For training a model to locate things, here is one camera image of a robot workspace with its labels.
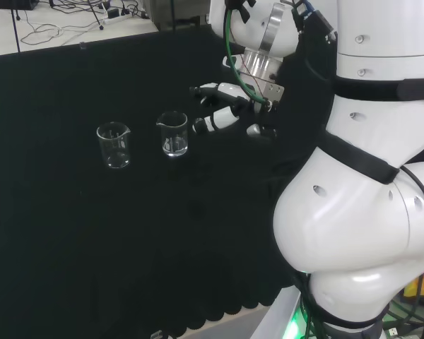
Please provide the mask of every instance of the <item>metal bracket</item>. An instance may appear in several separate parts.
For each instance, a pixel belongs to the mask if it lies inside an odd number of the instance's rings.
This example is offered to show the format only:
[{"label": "metal bracket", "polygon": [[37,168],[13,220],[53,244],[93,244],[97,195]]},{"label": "metal bracket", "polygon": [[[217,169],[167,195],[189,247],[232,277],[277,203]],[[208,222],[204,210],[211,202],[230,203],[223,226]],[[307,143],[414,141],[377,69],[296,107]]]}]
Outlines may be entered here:
[{"label": "metal bracket", "polygon": [[264,37],[261,41],[261,46],[259,47],[259,51],[269,53],[271,50],[271,46],[273,45],[273,41],[275,41],[276,33],[278,33],[278,29],[280,28],[281,20],[283,19],[285,6],[280,3],[274,3],[273,8],[271,10],[270,19],[266,26],[266,32],[264,33]]}]

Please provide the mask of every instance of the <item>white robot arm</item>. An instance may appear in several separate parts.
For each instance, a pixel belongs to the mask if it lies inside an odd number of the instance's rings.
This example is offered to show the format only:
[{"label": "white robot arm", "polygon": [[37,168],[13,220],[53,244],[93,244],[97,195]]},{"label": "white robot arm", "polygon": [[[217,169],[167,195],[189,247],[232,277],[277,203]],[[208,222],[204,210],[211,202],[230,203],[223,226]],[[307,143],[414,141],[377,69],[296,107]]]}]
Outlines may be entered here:
[{"label": "white robot arm", "polygon": [[[327,1],[336,7],[336,0]],[[230,11],[230,8],[239,9],[240,13]],[[192,93],[201,98],[202,105],[210,105],[217,98],[231,104],[210,117],[196,120],[194,131],[205,133],[224,129],[239,121],[242,112],[252,111],[255,124],[247,129],[247,133],[250,136],[276,136],[268,121],[271,121],[269,116],[276,112],[284,92],[284,88],[276,84],[282,58],[296,50],[299,32],[302,33],[295,17],[302,22],[313,21],[318,20],[318,13],[308,1],[303,0],[295,0],[294,3],[286,0],[227,0],[226,3],[212,0],[209,19],[213,30],[226,42],[234,41],[246,49],[243,55],[231,56],[228,48],[228,56],[223,60],[223,65],[235,73],[239,85],[215,84],[213,94],[209,84],[192,88]],[[328,25],[326,35],[334,40],[332,32],[333,28]],[[251,108],[242,111],[233,107],[237,98],[240,99],[240,107],[243,106],[242,100],[246,100]]]},{"label": "white robot arm", "polygon": [[[234,13],[232,35],[248,54],[295,51],[290,9],[273,14],[285,2],[245,3],[246,24]],[[307,20],[314,9],[299,3]],[[378,316],[424,272],[424,189],[407,175],[424,185],[424,163],[404,165],[424,149],[424,0],[338,0],[337,12],[335,1],[313,4],[338,28],[336,96],[325,141],[279,198],[273,228],[289,264],[311,274],[322,313],[338,319],[329,335],[383,338]],[[212,0],[218,35],[224,17],[223,0]]]}]

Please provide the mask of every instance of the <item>black strap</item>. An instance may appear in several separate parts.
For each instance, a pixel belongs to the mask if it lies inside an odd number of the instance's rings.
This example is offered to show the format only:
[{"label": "black strap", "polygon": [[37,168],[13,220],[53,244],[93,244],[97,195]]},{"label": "black strap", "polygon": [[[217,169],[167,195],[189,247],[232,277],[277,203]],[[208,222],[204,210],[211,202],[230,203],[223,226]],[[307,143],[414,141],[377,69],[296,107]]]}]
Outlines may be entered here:
[{"label": "black strap", "polygon": [[334,93],[339,97],[365,101],[424,100],[424,78],[402,81],[364,81],[335,77]]},{"label": "black strap", "polygon": [[[302,302],[300,304],[300,309],[302,312],[303,317],[306,320],[306,311],[305,311],[305,304],[303,303],[304,299],[302,299]],[[354,322],[354,321],[347,321],[343,320],[341,318],[338,318],[337,316],[334,316],[333,314],[329,313],[325,309],[321,308],[318,304],[310,303],[309,305],[310,311],[316,316],[318,319],[320,319],[323,323],[330,323],[331,325],[336,325],[342,328],[349,328],[352,330],[358,330],[359,328],[365,328],[374,325],[378,321],[382,321],[383,317],[388,313],[389,311],[389,304],[385,306],[382,313],[380,313],[378,316],[376,316],[373,319],[370,319],[368,321],[361,321],[361,322]]]},{"label": "black strap", "polygon": [[215,120],[213,119],[213,115],[214,114],[215,114],[215,112],[211,114],[211,125],[212,125],[213,129],[215,129],[216,131],[218,131],[219,128],[217,127],[217,125],[215,125]]},{"label": "black strap", "polygon": [[386,161],[356,148],[326,130],[324,130],[318,146],[326,154],[343,163],[345,166],[381,184],[392,183],[399,173],[398,168],[392,167]]}]

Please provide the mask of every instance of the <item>robotic hand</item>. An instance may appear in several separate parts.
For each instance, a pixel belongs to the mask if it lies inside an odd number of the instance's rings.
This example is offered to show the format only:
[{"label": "robotic hand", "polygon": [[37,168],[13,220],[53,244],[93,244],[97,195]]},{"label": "robotic hand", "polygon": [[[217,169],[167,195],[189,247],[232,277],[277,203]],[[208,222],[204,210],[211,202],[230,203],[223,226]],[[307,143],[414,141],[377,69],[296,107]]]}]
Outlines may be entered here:
[{"label": "robotic hand", "polygon": [[[201,98],[202,105],[220,100],[230,104],[212,116],[198,120],[195,131],[203,133],[224,129],[238,122],[245,112],[253,114],[253,123],[247,129],[250,136],[273,138],[276,135],[270,121],[284,92],[284,88],[276,84],[276,75],[282,58],[293,53],[298,42],[288,8],[273,0],[211,2],[209,19],[212,28],[223,36],[227,46],[223,65],[235,74],[238,85],[206,84],[191,89],[195,97]],[[278,31],[289,32],[287,27],[293,28],[293,34],[281,37]],[[231,55],[231,40],[246,47],[243,55]]]},{"label": "robotic hand", "polygon": [[263,138],[276,137],[276,130],[270,122],[268,113],[273,113],[276,108],[272,102],[267,102],[268,106],[261,106],[259,111],[254,113],[254,103],[245,94],[243,89],[230,83],[209,83],[201,87],[191,88],[192,95],[201,98],[201,105],[205,107],[214,106],[220,101],[228,103],[230,106],[215,111],[211,116],[196,119],[193,124],[193,131],[199,135],[214,131],[219,131],[232,126],[245,115],[245,121],[250,126],[247,128],[249,136]]}]

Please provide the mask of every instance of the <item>white robot body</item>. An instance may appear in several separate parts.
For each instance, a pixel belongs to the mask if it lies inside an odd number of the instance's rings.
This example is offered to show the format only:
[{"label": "white robot body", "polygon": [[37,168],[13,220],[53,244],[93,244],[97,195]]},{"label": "white robot body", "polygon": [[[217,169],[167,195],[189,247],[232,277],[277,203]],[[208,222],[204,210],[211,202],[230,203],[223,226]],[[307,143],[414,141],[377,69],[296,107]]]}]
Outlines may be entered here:
[{"label": "white robot body", "polygon": [[[424,78],[424,0],[339,0],[337,76]],[[424,149],[424,101],[335,97],[327,131],[400,167]],[[424,183],[424,163],[407,166]],[[378,316],[424,272],[424,196],[403,172],[383,185],[319,148],[283,192],[273,220],[319,306],[354,322]]]}]

